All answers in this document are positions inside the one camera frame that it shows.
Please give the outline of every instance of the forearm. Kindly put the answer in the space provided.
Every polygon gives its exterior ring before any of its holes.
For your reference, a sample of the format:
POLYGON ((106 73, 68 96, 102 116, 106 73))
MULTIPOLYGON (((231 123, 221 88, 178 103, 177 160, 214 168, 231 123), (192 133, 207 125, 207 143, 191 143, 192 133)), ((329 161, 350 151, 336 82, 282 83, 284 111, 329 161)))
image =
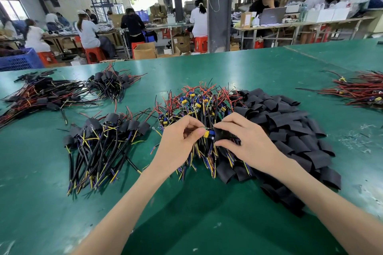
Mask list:
POLYGON ((383 225, 314 179, 294 160, 275 176, 313 211, 349 254, 382 254, 383 225))
POLYGON ((165 179, 150 166, 96 228, 82 241, 73 255, 119 255, 142 211, 165 179))

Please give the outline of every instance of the laptop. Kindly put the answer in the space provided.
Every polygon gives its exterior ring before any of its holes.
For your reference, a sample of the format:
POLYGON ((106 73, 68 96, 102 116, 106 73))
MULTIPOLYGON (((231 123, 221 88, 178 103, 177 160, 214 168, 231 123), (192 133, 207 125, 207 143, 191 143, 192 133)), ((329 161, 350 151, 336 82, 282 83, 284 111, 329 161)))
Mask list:
POLYGON ((280 24, 285 12, 286 7, 265 8, 259 19, 259 24, 280 24))

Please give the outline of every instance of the green workbench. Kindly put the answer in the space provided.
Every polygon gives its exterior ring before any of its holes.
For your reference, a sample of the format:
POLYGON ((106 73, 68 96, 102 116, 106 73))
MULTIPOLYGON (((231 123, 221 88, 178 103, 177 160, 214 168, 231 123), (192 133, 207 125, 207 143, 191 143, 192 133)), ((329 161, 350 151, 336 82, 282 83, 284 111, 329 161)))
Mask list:
MULTIPOLYGON (((382 114, 345 106, 331 96, 295 88, 332 86, 330 70, 345 77, 354 70, 381 69, 382 46, 375 40, 337 41, 317 45, 235 51, 179 58, 117 62, 116 70, 131 69, 145 75, 126 90, 117 111, 153 107, 154 98, 170 89, 200 81, 230 88, 261 87, 270 95, 284 94, 302 102, 327 132, 336 157, 333 168, 342 175, 340 195, 358 207, 383 215, 382 114), (368 66, 359 64, 365 56, 368 66)), ((62 67, 52 75, 60 79, 87 79, 106 64, 62 67)), ((13 80, 22 73, 0 73, 0 97, 22 86, 13 80)), ((100 110, 113 112, 114 104, 67 108, 69 123, 83 125, 100 110)), ((156 125, 156 119, 149 120, 156 125)), ((119 180, 103 191, 77 199, 67 197, 68 157, 63 147, 64 125, 58 112, 37 112, 0 130, 0 254, 15 241, 10 255, 66 254, 99 223, 138 178, 124 167, 119 180)), ((153 158, 160 141, 152 131, 147 142, 137 144, 133 162, 143 168, 153 158)), ((189 170, 184 182, 167 179, 150 200, 129 238, 125 254, 345 254, 332 235, 310 214, 297 218, 275 204, 256 180, 227 185, 213 180, 202 163, 189 170)))

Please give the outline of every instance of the ponytail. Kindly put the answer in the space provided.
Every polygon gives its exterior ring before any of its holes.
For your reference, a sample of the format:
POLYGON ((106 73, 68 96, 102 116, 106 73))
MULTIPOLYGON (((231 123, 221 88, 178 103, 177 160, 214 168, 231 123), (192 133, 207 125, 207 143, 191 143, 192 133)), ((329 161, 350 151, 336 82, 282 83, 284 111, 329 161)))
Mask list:
POLYGON ((23 33, 24 40, 26 40, 26 37, 27 37, 28 32, 30 30, 30 27, 35 25, 35 22, 33 20, 31 20, 31 19, 26 19, 25 20, 25 25, 26 25, 26 29, 25 29, 25 31, 23 33))
POLYGON ((199 13, 202 13, 202 14, 206 13, 206 8, 205 8, 205 6, 203 6, 202 2, 199 4, 198 7, 199 7, 199 13))
POLYGON ((77 22, 77 28, 79 31, 82 31, 82 21, 87 18, 88 18, 87 14, 79 14, 79 21, 77 22))

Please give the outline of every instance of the black shirt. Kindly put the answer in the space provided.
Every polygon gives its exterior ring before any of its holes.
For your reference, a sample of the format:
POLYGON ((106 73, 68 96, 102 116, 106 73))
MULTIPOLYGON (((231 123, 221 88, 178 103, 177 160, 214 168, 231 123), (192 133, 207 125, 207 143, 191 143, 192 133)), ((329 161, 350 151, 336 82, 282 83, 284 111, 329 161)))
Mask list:
MULTIPOLYGON (((279 7, 279 2, 274 0, 274 6, 279 7)), ((254 3, 250 6, 249 11, 250 12, 256 12, 257 15, 261 14, 265 8, 270 8, 268 5, 264 5, 262 0, 256 0, 254 3)))
POLYGON ((98 24, 97 16, 94 13, 92 13, 89 17, 90 17, 90 20, 93 21, 94 24, 98 24))
POLYGON ((127 28, 129 35, 138 35, 145 28, 145 25, 137 14, 125 14, 121 19, 121 28, 127 28))

